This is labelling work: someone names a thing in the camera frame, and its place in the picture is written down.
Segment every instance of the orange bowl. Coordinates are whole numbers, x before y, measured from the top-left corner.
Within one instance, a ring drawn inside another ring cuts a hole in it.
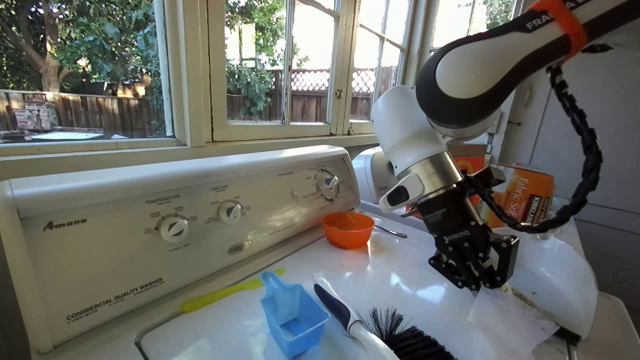
[[[323,218],[326,241],[338,249],[363,249],[375,232],[375,220],[360,212],[335,212]]]

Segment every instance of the black cable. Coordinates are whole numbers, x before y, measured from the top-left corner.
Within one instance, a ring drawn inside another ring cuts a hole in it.
[[[563,105],[567,116],[573,121],[577,135],[583,141],[584,165],[583,165],[583,183],[577,186],[570,204],[563,207],[555,218],[549,218],[537,226],[525,225],[511,215],[495,201],[490,189],[485,189],[476,178],[465,176],[465,185],[471,186],[487,204],[489,209],[511,228],[518,232],[549,232],[567,225],[574,215],[578,215],[586,203],[588,195],[599,189],[600,183],[600,169],[602,169],[602,152],[599,149],[597,130],[588,127],[584,111],[577,105],[577,98],[568,93],[568,85],[563,78],[560,66],[547,69],[550,76],[550,86]]]

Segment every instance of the white knob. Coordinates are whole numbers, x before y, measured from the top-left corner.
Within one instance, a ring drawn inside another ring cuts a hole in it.
[[[223,203],[218,216],[225,225],[239,225],[242,220],[242,211],[241,203]]]
[[[338,193],[341,193],[341,178],[335,176],[329,170],[323,170],[316,175],[316,185],[319,185],[319,193],[323,195],[323,199],[326,201],[337,201]]]
[[[189,237],[189,220],[181,216],[168,216],[160,220],[160,237],[164,242],[176,244]]]

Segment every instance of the blue plastic container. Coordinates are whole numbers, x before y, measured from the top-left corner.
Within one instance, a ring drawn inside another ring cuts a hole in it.
[[[286,358],[316,347],[329,320],[326,310],[300,285],[286,285],[274,272],[260,276],[266,289],[260,301],[266,325]]]

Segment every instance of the black bristles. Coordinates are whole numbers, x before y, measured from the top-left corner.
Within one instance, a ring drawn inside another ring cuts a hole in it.
[[[375,332],[400,360],[455,360],[455,356],[433,337],[411,326],[400,331],[405,317],[399,310],[372,310]]]

